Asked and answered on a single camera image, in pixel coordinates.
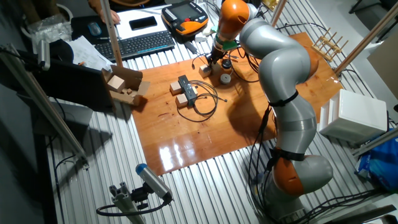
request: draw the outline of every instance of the wooden board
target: wooden board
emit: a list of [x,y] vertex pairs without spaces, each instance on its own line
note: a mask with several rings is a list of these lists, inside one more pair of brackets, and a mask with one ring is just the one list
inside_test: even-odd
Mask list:
[[[303,46],[313,43],[306,33],[292,35]],[[309,101],[317,113],[320,108],[339,89],[341,85],[333,70],[319,56],[320,66],[309,81],[298,85],[301,96]],[[228,102],[219,101],[216,113],[202,123],[194,123],[182,118],[175,104],[175,96],[169,91],[170,83],[176,82],[181,75],[189,80],[203,80],[198,73],[203,62],[195,60],[196,69],[192,69],[192,60],[143,70],[143,80],[151,82],[145,95],[146,103],[132,107],[132,115],[144,150],[148,166],[157,174],[165,174],[197,162],[205,161],[245,146],[252,145],[261,118],[268,106],[259,82],[246,83],[232,75],[229,85],[220,85],[220,75],[212,75],[204,81],[216,87],[219,97]],[[244,74],[247,80],[257,80],[258,75],[248,65],[246,59],[233,61],[235,70]],[[199,94],[204,90],[198,88]],[[198,100],[198,109],[202,112],[214,107],[211,98]],[[193,108],[183,108],[181,114],[191,119],[203,119]],[[264,138],[274,137],[275,125],[269,121]]]

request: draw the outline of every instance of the slotted metal surface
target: slotted metal surface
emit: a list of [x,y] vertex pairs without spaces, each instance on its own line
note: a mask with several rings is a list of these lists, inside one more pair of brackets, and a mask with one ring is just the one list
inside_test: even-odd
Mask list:
[[[217,24],[214,12],[211,18]],[[270,21],[272,13],[266,14]],[[286,4],[277,27],[285,23],[301,24],[313,22],[326,25],[320,20],[307,0],[294,0]],[[290,35],[307,32],[313,41],[324,31],[315,26],[295,26],[280,30]],[[207,42],[194,43],[199,53],[210,52],[213,39]],[[184,45],[176,44],[176,48],[134,60],[124,61],[123,65],[135,70],[158,67],[169,63],[181,62],[196,57]],[[335,57],[332,67],[343,60],[343,55]],[[361,77],[352,72],[343,72],[341,84],[345,89],[374,97],[369,87]],[[61,206],[65,223],[129,223],[125,217],[101,217],[96,208],[109,205],[111,194],[108,187],[126,182],[135,189],[142,186],[141,178],[135,173],[135,167],[145,163],[145,157],[138,137],[131,110],[127,105],[116,103],[118,113],[93,113],[88,132],[83,140],[83,147],[88,155],[89,169],[83,169],[75,158],[61,164],[57,169],[60,186],[58,200],[54,171],[51,168],[53,192],[57,209],[58,222],[63,223]],[[266,141],[267,147],[273,147],[275,139]],[[59,139],[53,142],[54,159],[48,148],[50,164],[57,164],[63,158],[71,156]],[[355,159],[347,142],[328,139],[317,133],[308,148],[307,154],[325,156],[332,164],[333,179],[322,189],[301,197],[306,209],[310,210],[320,203],[343,195],[351,195],[373,187],[367,182],[361,182],[354,175]],[[198,164],[173,171],[161,176],[165,184],[173,192],[175,201],[171,206],[144,215],[147,223],[259,223],[247,192],[248,165],[250,148],[243,148]],[[269,159],[268,152],[261,151],[259,170],[264,170]],[[252,167],[251,177],[255,175]],[[159,206],[162,202],[155,195],[148,200],[150,208]],[[109,212],[119,212],[115,208]]]

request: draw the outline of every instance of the gray floor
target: gray floor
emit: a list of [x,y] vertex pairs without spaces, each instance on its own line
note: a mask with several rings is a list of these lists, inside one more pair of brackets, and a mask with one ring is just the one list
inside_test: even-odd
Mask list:
[[[325,24],[331,27],[332,32],[337,32],[338,37],[342,35],[344,36],[344,40],[349,40],[347,46],[343,49],[345,55],[348,55],[369,33],[368,27],[372,27],[369,18],[375,20],[383,16],[381,14],[380,8],[377,6],[371,10],[358,13],[358,15],[348,14],[348,11],[355,4],[356,0],[309,1],[319,13]],[[377,99],[383,100],[387,103],[387,109],[390,112],[390,117],[396,122],[398,121],[398,113],[396,113],[392,108],[398,104],[398,100],[391,93],[391,91],[389,91],[386,84],[381,80],[377,72],[373,69],[372,65],[368,61],[368,56],[379,45],[375,44],[375,41],[376,40],[373,40],[373,42],[358,55],[352,64],[356,67],[364,81],[369,85],[371,91],[374,93],[374,96]]]

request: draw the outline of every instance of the keyboard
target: keyboard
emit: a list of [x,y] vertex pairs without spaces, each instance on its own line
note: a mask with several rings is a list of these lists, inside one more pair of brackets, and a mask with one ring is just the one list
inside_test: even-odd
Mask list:
[[[174,41],[168,31],[154,32],[137,37],[119,40],[120,53],[123,60],[154,54],[174,48]],[[97,44],[95,49],[111,62],[115,62],[110,42]]]

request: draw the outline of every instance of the paper sheet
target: paper sheet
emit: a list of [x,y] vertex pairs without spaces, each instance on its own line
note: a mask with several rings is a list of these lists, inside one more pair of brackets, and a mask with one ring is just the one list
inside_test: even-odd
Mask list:
[[72,47],[74,64],[78,65],[81,62],[85,62],[84,66],[89,68],[97,70],[101,70],[102,68],[106,70],[111,69],[113,63],[102,56],[84,36],[74,41],[68,41],[67,43]]

